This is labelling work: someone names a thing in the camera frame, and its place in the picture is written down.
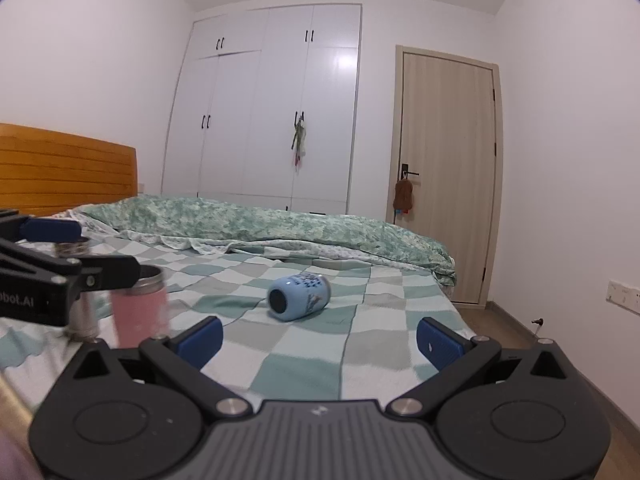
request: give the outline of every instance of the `wooden floor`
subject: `wooden floor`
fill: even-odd
[[[459,309],[471,330],[498,340],[504,348],[529,348],[530,342],[500,314],[493,310]],[[622,429],[609,417],[611,445],[596,480],[638,480],[640,447],[634,446]]]

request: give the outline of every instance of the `white wardrobe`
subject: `white wardrobe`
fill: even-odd
[[[358,5],[248,10],[194,24],[162,193],[301,212],[346,212]],[[296,168],[294,122],[306,136]]]

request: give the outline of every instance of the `green blanket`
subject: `green blanket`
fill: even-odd
[[[322,216],[151,195],[81,206],[78,210],[118,231],[227,242],[302,240],[422,267],[430,270],[441,285],[455,285],[456,281],[453,263],[441,243],[359,216]]]

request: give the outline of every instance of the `door frame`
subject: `door frame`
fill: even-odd
[[[489,245],[485,260],[486,273],[482,287],[480,289],[480,299],[478,303],[455,303],[462,308],[484,308],[489,295],[491,277],[494,273],[495,245],[498,239],[498,224],[500,222],[500,204],[502,202],[502,92],[500,91],[500,70],[495,63],[487,63],[469,57],[455,56],[434,50],[414,48],[412,46],[396,45],[396,98],[394,105],[394,129],[391,142],[391,162],[389,169],[389,189],[386,199],[385,220],[394,222],[395,212],[393,209],[394,191],[396,182],[400,177],[400,137],[402,128],[402,89],[404,88],[404,54],[417,54],[418,56],[436,57],[448,59],[460,63],[480,66],[492,71],[492,78],[495,89],[495,176],[494,176],[494,204],[491,214],[491,224],[489,229]]]

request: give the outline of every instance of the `blue rubber pad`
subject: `blue rubber pad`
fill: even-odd
[[[211,317],[187,338],[175,346],[175,353],[200,370],[222,348],[222,322]]]
[[[77,242],[82,227],[75,220],[30,218],[20,226],[20,236],[28,242]]]
[[[424,319],[418,323],[415,333],[418,350],[438,371],[446,368],[465,354],[465,348]]]

